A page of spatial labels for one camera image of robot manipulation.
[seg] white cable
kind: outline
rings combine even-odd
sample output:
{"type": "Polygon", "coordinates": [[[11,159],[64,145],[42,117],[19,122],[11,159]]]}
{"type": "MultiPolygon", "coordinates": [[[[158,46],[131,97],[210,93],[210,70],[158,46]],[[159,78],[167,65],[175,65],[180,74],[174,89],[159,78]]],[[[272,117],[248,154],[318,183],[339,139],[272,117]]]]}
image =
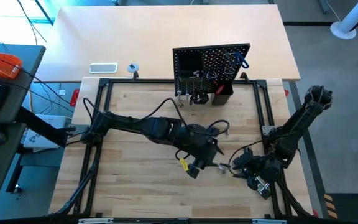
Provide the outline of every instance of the white cable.
{"type": "Polygon", "coordinates": [[[335,10],[332,8],[332,6],[329,4],[329,1],[327,0],[327,5],[329,6],[329,8],[333,11],[333,13],[335,14],[336,18],[339,20],[339,22],[342,22],[342,20],[339,18],[339,16],[336,14],[335,10]]]}

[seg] orange device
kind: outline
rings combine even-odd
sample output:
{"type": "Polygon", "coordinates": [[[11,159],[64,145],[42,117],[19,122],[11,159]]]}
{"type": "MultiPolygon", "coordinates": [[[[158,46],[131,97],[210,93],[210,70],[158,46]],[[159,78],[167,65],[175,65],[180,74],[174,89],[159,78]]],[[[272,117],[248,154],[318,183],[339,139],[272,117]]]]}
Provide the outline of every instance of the orange device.
{"type": "Polygon", "coordinates": [[[22,60],[11,54],[0,53],[0,77],[14,79],[22,68],[22,60]]]}

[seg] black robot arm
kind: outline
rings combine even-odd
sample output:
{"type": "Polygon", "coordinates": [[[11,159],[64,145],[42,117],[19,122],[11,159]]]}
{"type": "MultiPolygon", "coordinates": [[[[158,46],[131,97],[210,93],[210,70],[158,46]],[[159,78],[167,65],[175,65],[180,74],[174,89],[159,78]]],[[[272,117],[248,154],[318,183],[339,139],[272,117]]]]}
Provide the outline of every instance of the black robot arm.
{"type": "Polygon", "coordinates": [[[266,137],[269,152],[288,168],[298,149],[298,142],[314,119],[331,107],[332,92],[323,86],[312,86],[306,92],[305,102],[281,127],[274,128],[266,137]]]}
{"type": "Polygon", "coordinates": [[[176,147],[192,155],[195,158],[194,164],[200,169],[215,166],[213,159],[216,153],[223,154],[218,147],[218,140],[214,138],[219,134],[219,129],[215,127],[187,125],[180,119],[165,117],[137,119],[116,115],[110,111],[98,113],[80,141],[95,145],[110,129],[142,134],[154,143],[176,147]]]}
{"type": "MultiPolygon", "coordinates": [[[[243,154],[233,160],[232,168],[240,171],[234,177],[247,179],[248,186],[258,191],[265,189],[259,183],[258,177],[270,185],[277,183],[294,211],[299,216],[310,216],[280,178],[280,172],[282,168],[288,168],[291,164],[300,138],[314,119],[331,107],[333,101],[331,94],[332,92],[325,90],[323,86],[312,86],[305,95],[302,107],[283,126],[273,128],[264,137],[266,156],[254,156],[252,150],[246,147],[243,149],[243,154]]],[[[270,196],[266,190],[261,195],[265,199],[270,196]]]]}

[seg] wooden table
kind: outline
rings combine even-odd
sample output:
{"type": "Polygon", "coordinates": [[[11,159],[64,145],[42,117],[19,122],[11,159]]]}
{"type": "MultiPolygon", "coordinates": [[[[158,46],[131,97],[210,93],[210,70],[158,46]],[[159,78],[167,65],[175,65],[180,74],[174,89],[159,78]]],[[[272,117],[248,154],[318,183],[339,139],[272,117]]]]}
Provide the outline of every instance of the wooden table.
{"type": "Polygon", "coordinates": [[[61,7],[37,77],[80,82],[91,63],[117,62],[105,77],[137,63],[143,78],[173,78],[173,48],[241,43],[249,78],[300,79],[276,5],[61,7]]]}
{"type": "MultiPolygon", "coordinates": [[[[88,97],[94,101],[98,83],[99,78],[83,79],[74,124],[90,123],[82,98],[88,97]]],[[[282,125],[290,117],[282,81],[268,80],[268,90],[275,123],[282,125]]],[[[167,97],[173,97],[171,84],[116,83],[112,88],[110,110],[141,118],[167,97]]],[[[234,94],[224,106],[211,106],[209,102],[207,105],[185,105],[180,110],[189,124],[207,126],[217,119],[230,122],[230,135],[218,136],[219,147],[225,155],[217,155],[216,161],[227,162],[236,149],[260,139],[251,86],[234,85],[234,94]]],[[[171,103],[164,105],[155,115],[178,117],[171,103]]],[[[255,154],[263,154],[260,144],[252,146],[252,150],[255,154]]],[[[192,179],[175,159],[175,151],[171,146],[154,144],[141,135],[110,130],[104,138],[92,212],[102,212],[105,217],[132,218],[262,218],[265,213],[272,213],[270,199],[264,200],[248,188],[244,180],[235,179],[230,174],[220,174],[217,168],[206,168],[197,179],[192,179]]],[[[80,143],[65,149],[51,212],[61,208],[77,187],[84,152],[85,146],[80,143]]],[[[311,212],[298,154],[285,170],[285,175],[288,188],[311,212]]],[[[282,198],[279,196],[278,199],[284,211],[282,198]]]]}

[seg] pegboard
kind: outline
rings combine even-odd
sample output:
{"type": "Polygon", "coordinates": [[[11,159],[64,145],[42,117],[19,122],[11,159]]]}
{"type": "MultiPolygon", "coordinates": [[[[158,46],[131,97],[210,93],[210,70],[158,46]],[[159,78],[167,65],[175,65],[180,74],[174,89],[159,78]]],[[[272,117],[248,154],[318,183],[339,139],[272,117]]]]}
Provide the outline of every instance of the pegboard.
{"type": "Polygon", "coordinates": [[[192,95],[196,90],[203,93],[214,93],[218,86],[215,83],[233,82],[241,67],[236,61],[234,52],[246,57],[250,44],[215,45],[204,47],[185,47],[173,49],[173,71],[175,79],[175,96],[177,91],[181,95],[192,95]],[[203,63],[202,81],[181,82],[178,74],[178,53],[201,52],[203,63]]]}

